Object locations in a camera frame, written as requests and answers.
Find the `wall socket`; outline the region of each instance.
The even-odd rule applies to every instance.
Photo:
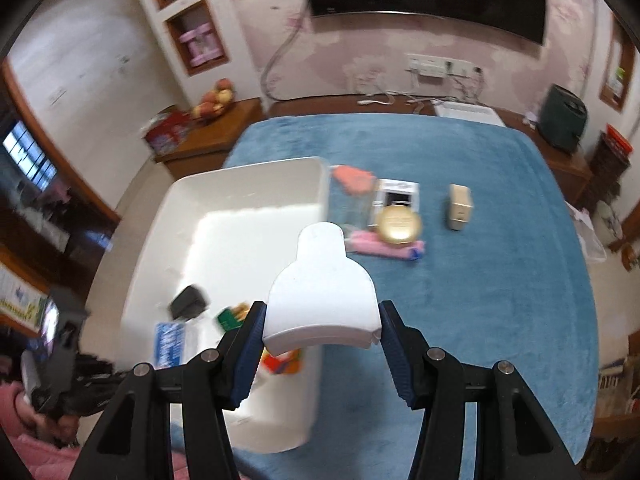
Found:
[[[407,70],[417,70],[419,75],[427,77],[444,77],[457,75],[470,77],[476,67],[469,61],[450,57],[424,56],[423,54],[405,54]]]

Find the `yellow and white poster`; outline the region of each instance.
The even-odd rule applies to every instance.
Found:
[[[0,312],[38,332],[46,301],[45,294],[0,264]]]

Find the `beige box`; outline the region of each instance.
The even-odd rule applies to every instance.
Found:
[[[466,186],[449,186],[449,229],[460,231],[471,220],[474,204],[471,190]]]

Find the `blue package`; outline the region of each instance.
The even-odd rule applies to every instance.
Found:
[[[156,325],[154,367],[169,368],[179,366],[184,350],[184,323],[167,322]]]

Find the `gold lid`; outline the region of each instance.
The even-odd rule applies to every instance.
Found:
[[[422,231],[420,215],[405,205],[389,205],[382,208],[376,224],[380,239],[393,245],[415,242]]]

